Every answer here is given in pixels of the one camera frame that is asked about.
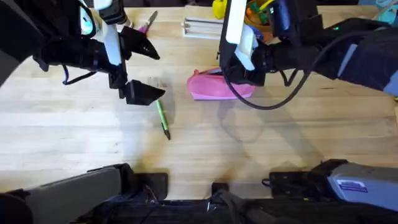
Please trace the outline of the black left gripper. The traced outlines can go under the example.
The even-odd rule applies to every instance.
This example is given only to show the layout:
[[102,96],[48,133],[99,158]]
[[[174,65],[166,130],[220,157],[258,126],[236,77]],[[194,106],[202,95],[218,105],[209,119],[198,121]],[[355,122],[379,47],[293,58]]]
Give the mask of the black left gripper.
[[56,40],[33,59],[45,72],[51,65],[62,66],[64,85],[74,84],[98,72],[106,73],[110,89],[117,90],[128,105],[149,106],[162,97],[165,90],[137,80],[128,81],[125,60],[129,60],[132,53],[159,60],[159,54],[144,33],[130,27],[123,27],[116,35],[116,43],[119,45],[116,52],[120,56],[119,62],[112,62],[105,43],[96,39]]

